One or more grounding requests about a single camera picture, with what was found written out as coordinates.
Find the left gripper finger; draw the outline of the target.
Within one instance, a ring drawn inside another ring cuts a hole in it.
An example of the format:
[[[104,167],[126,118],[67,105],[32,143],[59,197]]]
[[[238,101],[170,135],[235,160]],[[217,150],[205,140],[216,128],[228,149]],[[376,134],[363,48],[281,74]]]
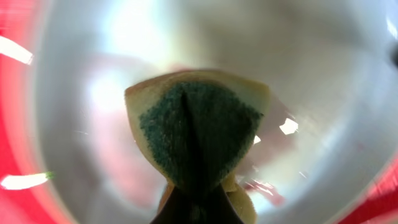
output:
[[[167,187],[151,224],[243,224],[222,186],[199,200]]]

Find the green yellow sponge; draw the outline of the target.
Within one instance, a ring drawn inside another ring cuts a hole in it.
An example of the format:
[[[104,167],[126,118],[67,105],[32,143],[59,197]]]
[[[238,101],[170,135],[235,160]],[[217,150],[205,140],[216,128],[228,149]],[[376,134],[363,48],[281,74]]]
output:
[[[132,135],[166,188],[199,200],[220,185],[243,223],[254,223],[257,215],[235,170],[254,143],[269,99],[266,84],[221,70],[168,73],[124,92]]]

